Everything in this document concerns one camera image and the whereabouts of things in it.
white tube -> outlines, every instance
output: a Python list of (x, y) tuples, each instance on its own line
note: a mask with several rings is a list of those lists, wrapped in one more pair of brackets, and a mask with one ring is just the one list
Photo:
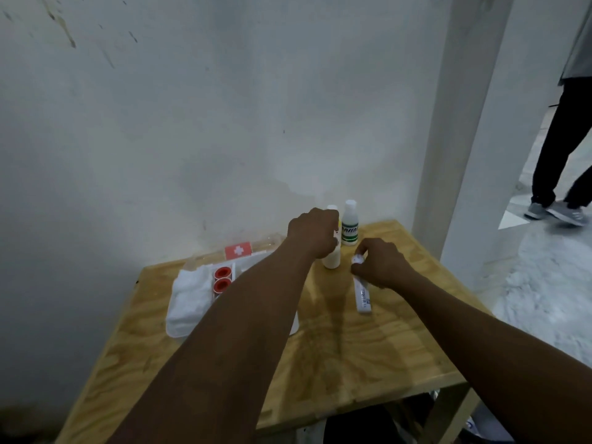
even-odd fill
[[(364, 256), (360, 254), (355, 254), (351, 258), (352, 263), (363, 263)], [(370, 313), (372, 311), (372, 306), (370, 306), (370, 291), (368, 291), (367, 282), (363, 279), (360, 279), (358, 276), (353, 277), (353, 291), (356, 294), (356, 308), (358, 309), (358, 313)]]

plywood tabletop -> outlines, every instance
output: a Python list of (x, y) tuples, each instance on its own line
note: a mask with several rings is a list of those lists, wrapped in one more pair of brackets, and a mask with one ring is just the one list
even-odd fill
[[(459, 299), (485, 307), (398, 222), (360, 228), (360, 236), (392, 241), (413, 268)], [(371, 314), (356, 311), (349, 264), (316, 261), (298, 315), (269, 387), (257, 429), (301, 426), (335, 413), (463, 382), (409, 305), (389, 290), (370, 289)], [(211, 254), (203, 263), (223, 261)], [(178, 348), (165, 332), (172, 283), (184, 261), (148, 266), (108, 340), (57, 443), (103, 443)]]

